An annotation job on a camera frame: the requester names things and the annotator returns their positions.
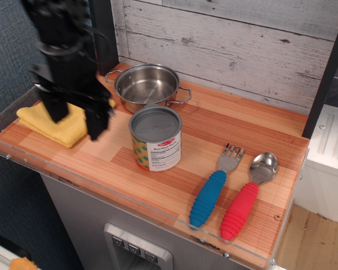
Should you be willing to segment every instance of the screw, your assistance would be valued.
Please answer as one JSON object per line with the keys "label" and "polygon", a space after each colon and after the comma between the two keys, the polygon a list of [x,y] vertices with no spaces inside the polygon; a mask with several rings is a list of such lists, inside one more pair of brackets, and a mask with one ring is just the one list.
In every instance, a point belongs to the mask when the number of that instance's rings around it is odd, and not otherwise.
{"label": "screw", "polygon": [[223,257],[228,260],[230,258],[230,254],[226,252],[223,254]]}
{"label": "screw", "polygon": [[282,217],[280,215],[274,215],[276,221],[281,221]]}

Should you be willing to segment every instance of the fork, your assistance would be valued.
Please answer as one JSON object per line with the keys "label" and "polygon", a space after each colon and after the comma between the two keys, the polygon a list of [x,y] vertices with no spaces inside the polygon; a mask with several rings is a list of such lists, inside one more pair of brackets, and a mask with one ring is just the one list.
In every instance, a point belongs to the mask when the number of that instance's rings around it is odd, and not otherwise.
{"label": "fork", "polygon": [[226,174],[238,166],[243,156],[243,147],[241,149],[238,146],[234,151],[235,146],[232,145],[230,148],[229,146],[230,143],[225,146],[219,158],[218,170],[212,173],[194,200],[189,220],[190,224],[197,228],[203,225],[211,215],[226,181]]}

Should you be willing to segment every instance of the blue-gray wall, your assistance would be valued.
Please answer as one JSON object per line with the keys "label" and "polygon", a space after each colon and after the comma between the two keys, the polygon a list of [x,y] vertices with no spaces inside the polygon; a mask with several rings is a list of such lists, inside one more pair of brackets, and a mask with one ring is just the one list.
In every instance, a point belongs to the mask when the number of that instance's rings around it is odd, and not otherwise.
{"label": "blue-gray wall", "polygon": [[[0,112],[32,86],[30,63],[44,63],[19,0],[0,0]],[[0,235],[44,270],[82,269],[38,173],[0,157]]]}

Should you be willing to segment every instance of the dispenser buttons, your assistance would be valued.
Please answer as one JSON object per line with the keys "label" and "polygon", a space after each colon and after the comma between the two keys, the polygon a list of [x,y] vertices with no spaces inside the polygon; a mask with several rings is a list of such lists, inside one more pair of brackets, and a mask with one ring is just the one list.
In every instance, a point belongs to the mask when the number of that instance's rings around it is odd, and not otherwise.
{"label": "dispenser buttons", "polygon": [[113,238],[113,242],[114,242],[114,244],[116,244],[117,246],[120,246],[120,247],[124,247],[124,242],[123,242],[123,240],[121,240],[120,238],[117,238],[117,237],[115,237],[115,236],[112,236],[112,238]]}
{"label": "dispenser buttons", "polygon": [[131,252],[133,252],[135,255],[140,255],[140,249],[137,246],[134,246],[132,244],[128,244],[128,248]]}
{"label": "dispenser buttons", "polygon": [[145,252],[145,257],[148,261],[152,262],[152,263],[158,263],[158,258],[153,255],[153,254],[150,254],[148,252]]}

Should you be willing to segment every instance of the wooden wall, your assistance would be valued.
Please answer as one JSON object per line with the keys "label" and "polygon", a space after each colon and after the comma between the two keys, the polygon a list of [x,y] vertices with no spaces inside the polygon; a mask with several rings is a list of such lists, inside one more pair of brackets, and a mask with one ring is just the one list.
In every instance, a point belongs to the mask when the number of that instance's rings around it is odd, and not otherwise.
{"label": "wooden wall", "polygon": [[112,0],[120,62],[308,114],[338,0]]}

